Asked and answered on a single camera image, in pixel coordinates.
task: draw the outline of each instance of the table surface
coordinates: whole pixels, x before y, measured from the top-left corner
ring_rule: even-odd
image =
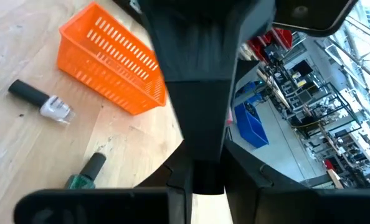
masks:
[[[0,223],[24,195],[62,188],[94,152],[107,156],[97,187],[139,184],[182,141],[171,107],[131,116],[59,71],[58,28],[88,0],[0,0]],[[145,30],[113,1],[98,1],[146,45]],[[68,126],[41,116],[37,108],[7,92],[20,78],[70,104]],[[194,196],[193,223],[231,223],[225,195]]]

